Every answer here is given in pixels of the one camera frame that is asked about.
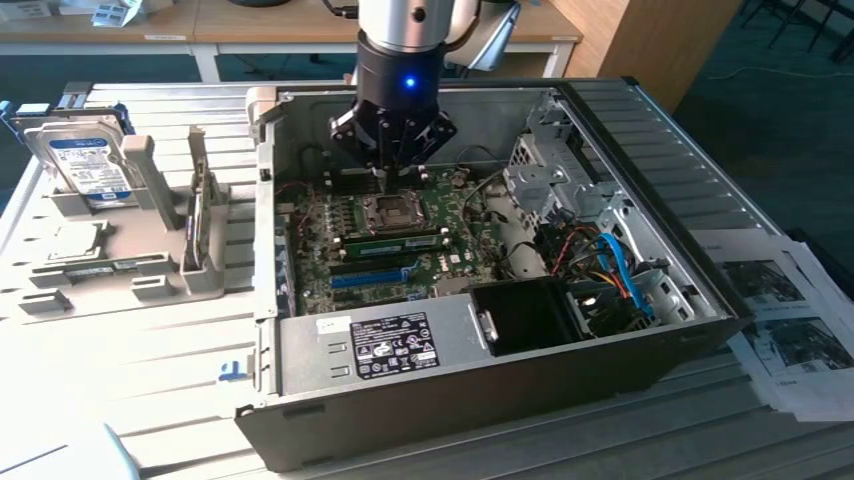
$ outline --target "floor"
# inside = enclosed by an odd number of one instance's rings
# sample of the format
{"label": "floor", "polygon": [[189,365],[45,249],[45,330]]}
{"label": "floor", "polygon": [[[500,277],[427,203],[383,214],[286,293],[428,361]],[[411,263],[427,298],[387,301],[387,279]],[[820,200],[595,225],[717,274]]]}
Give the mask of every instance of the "floor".
{"label": "floor", "polygon": [[[804,78],[737,68],[757,66],[826,75],[854,74],[851,59],[834,65],[827,54],[838,41],[826,35],[806,53],[808,26],[790,26],[771,50],[765,44],[779,20],[760,13],[747,28],[736,17],[725,31],[675,118],[784,228],[799,226],[854,270],[854,77]],[[0,99],[13,103],[58,99],[66,81],[194,82],[185,56],[14,57],[0,76]],[[352,71],[349,55],[220,57],[224,80],[340,78]],[[0,192],[9,194],[26,152],[0,128]]]}

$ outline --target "green circuit board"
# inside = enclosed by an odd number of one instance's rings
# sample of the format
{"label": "green circuit board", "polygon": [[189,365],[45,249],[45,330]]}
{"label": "green circuit board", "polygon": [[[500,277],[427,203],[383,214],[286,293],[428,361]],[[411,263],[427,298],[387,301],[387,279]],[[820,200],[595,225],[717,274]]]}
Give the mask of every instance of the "green circuit board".
{"label": "green circuit board", "polygon": [[[293,213],[289,222],[296,247],[297,315],[419,300],[456,293],[468,284],[496,280],[491,265],[493,259],[483,258],[483,252],[499,251],[497,222],[481,221],[473,215],[477,221],[472,220],[469,226],[481,245],[477,248],[460,210],[477,182],[461,180],[460,172],[448,169],[431,171],[429,181],[417,189],[401,189],[395,195],[341,195],[329,182],[298,189],[298,193],[290,196]],[[411,197],[405,201],[409,203],[399,199],[404,196]],[[383,215],[373,215],[367,209],[375,204],[383,206],[383,201],[389,206],[380,220]],[[472,199],[468,204],[477,212],[479,203]],[[420,207],[420,215],[412,214],[415,205]],[[383,225],[375,224],[373,217],[376,223],[384,221],[400,226],[400,223],[411,221],[416,226],[404,227],[403,233],[392,235],[400,238],[388,240],[388,231],[380,230]],[[359,250],[353,245],[369,248]],[[359,252],[368,254],[353,258]],[[377,271],[399,271],[403,266],[405,281],[332,288],[332,270],[353,263],[376,264]],[[385,268],[388,263],[395,267]]]}

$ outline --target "blue hard drive label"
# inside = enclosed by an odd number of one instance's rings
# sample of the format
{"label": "blue hard drive label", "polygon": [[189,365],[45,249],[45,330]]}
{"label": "blue hard drive label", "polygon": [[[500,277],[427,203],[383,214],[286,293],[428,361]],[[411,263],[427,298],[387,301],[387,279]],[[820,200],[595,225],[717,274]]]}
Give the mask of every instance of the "blue hard drive label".
{"label": "blue hard drive label", "polygon": [[105,139],[50,140],[48,144],[56,167],[81,195],[106,203],[130,196],[130,185]]}
{"label": "blue hard drive label", "polygon": [[363,380],[439,366],[424,312],[349,323],[356,374]]}

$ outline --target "printed photo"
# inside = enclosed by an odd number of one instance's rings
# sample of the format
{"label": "printed photo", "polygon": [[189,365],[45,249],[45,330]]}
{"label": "printed photo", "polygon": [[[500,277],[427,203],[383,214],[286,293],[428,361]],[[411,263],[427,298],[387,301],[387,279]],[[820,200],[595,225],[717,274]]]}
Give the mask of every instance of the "printed photo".
{"label": "printed photo", "polygon": [[744,299],[756,303],[803,301],[803,295],[773,261],[725,262],[719,268]]}
{"label": "printed photo", "polygon": [[854,367],[854,358],[818,317],[753,322],[741,333],[772,377]]}

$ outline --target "motherboard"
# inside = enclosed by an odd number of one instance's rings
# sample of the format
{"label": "motherboard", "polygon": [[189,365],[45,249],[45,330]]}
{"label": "motherboard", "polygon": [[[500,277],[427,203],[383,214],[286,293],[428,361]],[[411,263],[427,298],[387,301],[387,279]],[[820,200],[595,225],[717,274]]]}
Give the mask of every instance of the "motherboard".
{"label": "motherboard", "polygon": [[364,172],[284,183],[297,315],[452,295],[511,275],[480,180],[455,167],[421,169],[393,192]]}

